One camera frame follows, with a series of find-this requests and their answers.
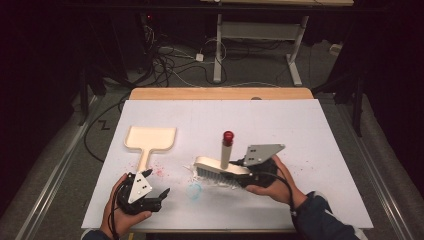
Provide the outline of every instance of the white board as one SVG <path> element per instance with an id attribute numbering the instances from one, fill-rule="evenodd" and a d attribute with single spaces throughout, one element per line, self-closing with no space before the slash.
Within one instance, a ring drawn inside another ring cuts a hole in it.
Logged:
<path id="1" fill-rule="evenodd" d="M 305 194 L 324 193 L 341 221 L 372 228 L 352 176 L 317 100 L 129 100 L 110 145 L 82 228 L 98 228 L 115 182 L 135 172 L 140 152 L 124 140 L 130 126 L 176 127 L 171 150 L 153 154 L 147 179 L 157 197 L 171 188 L 162 209 L 139 231 L 280 231 L 293 229 L 288 206 L 243 189 L 193 182 L 185 168 L 197 156 L 220 158 L 222 134 L 234 133 L 231 160 L 251 144 L 284 144 L 278 153 Z"/>

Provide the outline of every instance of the table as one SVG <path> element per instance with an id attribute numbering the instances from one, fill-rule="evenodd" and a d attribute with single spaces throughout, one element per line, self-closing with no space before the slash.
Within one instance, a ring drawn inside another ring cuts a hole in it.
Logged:
<path id="1" fill-rule="evenodd" d="M 272 5 L 300 5 L 300 6 L 325 6 L 340 7 L 352 6 L 353 0 L 220 0 L 220 5 L 226 3 L 244 4 L 272 4 Z M 303 16 L 300 24 L 276 24 L 276 23 L 254 23 L 254 22 L 230 22 L 223 21 L 222 14 L 218 14 L 216 33 L 216 52 L 214 64 L 213 81 L 221 82 L 222 60 L 222 38 L 247 38 L 247 39 L 269 39 L 269 40 L 294 40 L 291 54 L 286 55 L 286 61 L 292 76 L 294 86 L 302 86 L 299 71 L 296 67 L 296 56 L 302 43 L 303 34 L 309 16 Z"/>
<path id="2" fill-rule="evenodd" d="M 219 116 L 225 116 L 225 121 L 218 121 Z M 260 131 L 251 128 L 255 123 Z M 188 164 L 196 156 L 217 158 L 222 130 L 226 128 L 236 136 L 232 154 L 235 158 L 243 156 L 247 144 L 256 144 L 252 141 L 285 143 L 287 148 L 278 155 L 292 171 L 300 189 L 305 192 L 322 189 L 342 221 L 372 228 L 318 100 L 304 88 L 134 89 L 125 103 L 82 228 L 100 225 L 101 209 L 111 186 L 122 172 L 137 167 L 140 153 L 130 152 L 123 141 L 128 127 L 140 124 L 172 125 L 177 127 L 177 137 L 171 150 L 153 154 L 149 163 L 154 171 L 148 180 L 157 189 L 152 197 L 168 187 L 171 192 L 161 211 L 134 226 L 134 231 L 294 231 L 286 205 L 243 189 L 217 188 L 192 181 Z M 196 198 L 187 194 L 194 187 L 199 191 Z"/>

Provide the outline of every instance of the red cap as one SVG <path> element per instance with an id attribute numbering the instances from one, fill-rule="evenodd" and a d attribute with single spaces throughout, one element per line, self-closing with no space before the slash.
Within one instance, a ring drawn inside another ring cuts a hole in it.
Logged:
<path id="1" fill-rule="evenodd" d="M 233 145 L 234 133 L 231 131 L 224 132 L 224 139 L 222 140 L 222 144 L 226 147 L 231 147 Z"/>

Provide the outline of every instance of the dark background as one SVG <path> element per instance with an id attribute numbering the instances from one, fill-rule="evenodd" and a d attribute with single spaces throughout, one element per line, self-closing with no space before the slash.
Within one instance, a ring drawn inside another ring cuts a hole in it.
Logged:
<path id="1" fill-rule="evenodd" d="M 197 3 L 193 0 L 173 3 Z M 355 7 L 380 7 L 390 1 L 355 1 Z M 331 91 L 346 103 L 356 90 L 364 89 L 398 159 L 423 194 L 420 178 L 424 164 L 424 113 L 421 91 L 424 30 L 419 0 L 394 1 L 387 14 L 375 16 L 311 16 L 304 43 L 323 39 L 344 42 L 328 82 L 343 74 L 351 77 Z M 153 15 L 155 24 L 175 39 L 201 46 L 214 34 L 214 15 Z M 102 76 L 125 80 L 126 69 L 142 66 L 146 58 L 125 58 L 125 51 L 145 54 L 133 16 L 85 14 L 64 11 L 55 1 L 3 1 L 0 4 L 1 159 L 0 215 L 3 214 L 43 148 L 69 119 L 72 99 L 79 90 L 84 68 L 87 81 L 102 93 Z M 298 16 L 247 16 L 265 21 L 289 21 Z M 126 26 L 128 31 L 120 29 Z M 131 49 L 117 50 L 120 34 L 131 32 Z"/>

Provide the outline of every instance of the sleeve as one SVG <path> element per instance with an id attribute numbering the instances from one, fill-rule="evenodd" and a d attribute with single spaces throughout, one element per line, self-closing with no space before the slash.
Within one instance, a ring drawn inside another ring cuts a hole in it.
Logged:
<path id="1" fill-rule="evenodd" d="M 307 197 L 293 217 L 293 224 L 306 239 L 367 240 L 362 230 L 342 223 L 333 215 L 323 194 L 310 192 Z"/>
<path id="2" fill-rule="evenodd" d="M 81 240 L 110 240 L 110 238 L 100 230 L 89 230 L 84 232 Z"/>

